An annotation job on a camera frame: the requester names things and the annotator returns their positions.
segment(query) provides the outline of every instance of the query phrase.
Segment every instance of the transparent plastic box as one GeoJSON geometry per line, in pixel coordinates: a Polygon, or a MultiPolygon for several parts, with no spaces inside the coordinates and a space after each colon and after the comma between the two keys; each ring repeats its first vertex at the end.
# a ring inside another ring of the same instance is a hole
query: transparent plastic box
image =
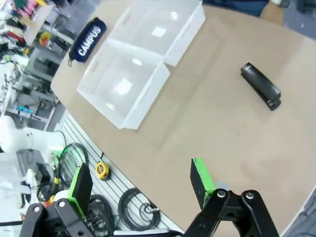
{"type": "Polygon", "coordinates": [[[200,0],[136,0],[110,33],[124,52],[176,66],[205,21],[200,0]]]}
{"type": "Polygon", "coordinates": [[[137,129],[169,75],[162,61],[118,52],[105,41],[77,91],[117,128],[137,129]]]}

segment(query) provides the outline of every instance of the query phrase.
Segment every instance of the stapler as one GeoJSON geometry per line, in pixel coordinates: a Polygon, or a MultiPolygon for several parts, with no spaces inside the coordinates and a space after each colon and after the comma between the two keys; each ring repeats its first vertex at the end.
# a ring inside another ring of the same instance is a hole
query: stapler
{"type": "Polygon", "coordinates": [[[247,63],[241,68],[241,75],[270,110],[275,110],[281,104],[279,89],[251,63],[247,63]]]}

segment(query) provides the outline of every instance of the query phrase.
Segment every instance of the table surface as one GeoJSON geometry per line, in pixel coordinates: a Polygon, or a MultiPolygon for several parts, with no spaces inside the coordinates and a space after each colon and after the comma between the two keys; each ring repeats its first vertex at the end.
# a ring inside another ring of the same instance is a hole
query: table surface
{"type": "MultiPolygon", "coordinates": [[[[215,181],[236,194],[259,191],[281,233],[316,180],[316,43],[276,24],[205,6],[206,21],[138,130],[118,130],[77,93],[93,55],[128,0],[104,1],[107,24],[87,63],[66,56],[52,89],[113,163],[184,230],[199,212],[191,158],[204,158],[215,181]],[[281,91],[270,111],[240,76],[251,62],[281,91]]],[[[237,235],[232,223],[218,236],[237,235]]]]}
{"type": "Polygon", "coordinates": [[[47,17],[53,11],[55,5],[42,6],[36,12],[35,18],[32,20],[34,24],[30,25],[23,33],[23,38],[28,45],[31,45],[38,34],[40,28],[44,24],[47,17]]]}

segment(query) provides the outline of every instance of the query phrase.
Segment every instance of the tape measure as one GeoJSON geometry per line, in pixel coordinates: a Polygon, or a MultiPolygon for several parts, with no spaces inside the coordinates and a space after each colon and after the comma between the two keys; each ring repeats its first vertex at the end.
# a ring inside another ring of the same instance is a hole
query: tape measure
{"type": "Polygon", "coordinates": [[[97,163],[95,167],[95,171],[97,172],[98,178],[105,181],[110,178],[111,172],[107,164],[100,161],[97,163]]]}
{"type": "Polygon", "coordinates": [[[55,195],[53,195],[53,196],[51,196],[51,197],[49,198],[49,202],[50,202],[51,205],[52,205],[53,202],[54,202],[54,198],[55,198],[55,195]]]}

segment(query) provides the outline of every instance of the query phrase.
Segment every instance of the coiled cable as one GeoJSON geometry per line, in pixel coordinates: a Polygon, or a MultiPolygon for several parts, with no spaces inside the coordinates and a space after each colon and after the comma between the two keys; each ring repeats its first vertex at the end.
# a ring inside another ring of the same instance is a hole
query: coiled cable
{"type": "Polygon", "coordinates": [[[117,230],[112,209],[102,195],[91,195],[86,217],[95,234],[112,235],[117,230]]]}
{"type": "Polygon", "coordinates": [[[160,211],[158,208],[151,202],[143,203],[139,208],[139,215],[144,222],[147,222],[148,225],[140,225],[135,220],[132,219],[130,212],[128,210],[128,204],[131,202],[132,198],[141,192],[137,188],[132,188],[127,190],[120,198],[118,202],[118,215],[120,220],[129,227],[132,231],[146,231],[150,229],[154,229],[160,223],[160,211]],[[149,218],[145,218],[142,213],[142,209],[145,210],[146,213],[152,214],[153,217],[151,220],[149,218]]]}
{"type": "Polygon", "coordinates": [[[53,182],[40,183],[37,189],[37,198],[40,202],[48,201],[58,189],[68,189],[75,173],[67,172],[69,161],[72,160],[74,171],[82,162],[89,164],[87,149],[80,143],[70,143],[62,151],[56,170],[54,171],[53,182]]]}

